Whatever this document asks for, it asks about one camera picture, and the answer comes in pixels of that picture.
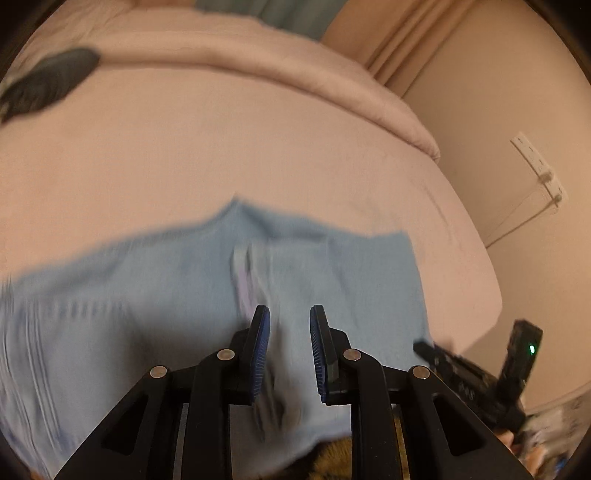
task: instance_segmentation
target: black electronic device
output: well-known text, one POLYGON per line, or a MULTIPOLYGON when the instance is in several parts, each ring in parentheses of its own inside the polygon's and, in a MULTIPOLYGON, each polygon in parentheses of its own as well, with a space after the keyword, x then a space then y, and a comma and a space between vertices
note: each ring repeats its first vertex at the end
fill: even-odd
POLYGON ((414 344, 417 355, 490 428, 518 432, 525 422, 519 397, 534 366, 542 330, 527 320, 513 325, 499 378, 439 345, 414 344))

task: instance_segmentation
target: blue cloth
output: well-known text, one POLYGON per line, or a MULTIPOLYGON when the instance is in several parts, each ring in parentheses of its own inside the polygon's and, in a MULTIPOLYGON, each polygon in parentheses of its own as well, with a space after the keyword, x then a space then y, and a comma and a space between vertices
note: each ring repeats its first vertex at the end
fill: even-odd
POLYGON ((200 10, 257 17, 267 25, 320 40, 347 0, 196 0, 200 10))
POLYGON ((350 431, 347 410, 323 406, 316 392, 312 304, 325 305, 353 346, 392 367, 420 363, 412 344, 428 336, 406 235, 363 238, 234 201, 200 226, 111 245, 6 284, 2 433, 30 468, 55 476, 146 371, 184 368, 226 347, 255 301, 272 312, 269 371, 257 415, 231 412, 237 479, 350 431))

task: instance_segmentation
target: bed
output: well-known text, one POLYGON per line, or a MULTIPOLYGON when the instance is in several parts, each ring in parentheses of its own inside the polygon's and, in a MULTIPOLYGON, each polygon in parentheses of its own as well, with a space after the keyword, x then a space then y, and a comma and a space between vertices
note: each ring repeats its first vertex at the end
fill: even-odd
POLYGON ((495 273, 435 140, 361 66, 247 18, 72 5, 9 73, 73 46, 101 54, 65 100, 0 128, 3 277, 238 196, 364 235, 406 231, 433 339, 462 352, 495 324, 495 273))

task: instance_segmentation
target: beige wall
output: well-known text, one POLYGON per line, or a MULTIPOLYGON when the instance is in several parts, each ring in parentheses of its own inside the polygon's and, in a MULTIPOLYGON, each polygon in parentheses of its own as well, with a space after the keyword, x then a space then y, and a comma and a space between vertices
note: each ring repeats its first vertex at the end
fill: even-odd
POLYGON ((512 322, 525 317, 544 329, 528 408, 590 381, 591 86, 574 58, 521 0, 480 0, 405 100, 439 142, 441 169, 485 243, 550 200, 510 143, 518 132, 570 197, 488 249, 504 308, 468 357, 497 373, 512 322))

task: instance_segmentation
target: metal pivot screw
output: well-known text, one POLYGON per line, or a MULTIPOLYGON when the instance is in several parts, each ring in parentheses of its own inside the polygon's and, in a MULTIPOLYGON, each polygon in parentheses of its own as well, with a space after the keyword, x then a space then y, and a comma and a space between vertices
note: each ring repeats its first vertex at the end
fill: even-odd
POLYGON ((431 372, 426 367, 415 367, 413 368, 413 375, 421 380, 426 380, 431 376, 431 372))
POLYGON ((234 358, 234 350, 230 350, 229 348, 225 348, 224 350, 220 350, 217 353, 217 357, 220 360, 232 360, 232 358, 234 358))
POLYGON ((154 367, 152 370, 150 370, 150 376, 152 378, 162 378, 163 376, 166 375, 166 373, 167 373, 166 367, 163 367, 162 365, 154 367))
POLYGON ((361 352, 359 350, 355 350, 354 348, 349 348, 343 352, 343 356, 347 360, 351 360, 352 362, 356 362, 361 358, 361 352))

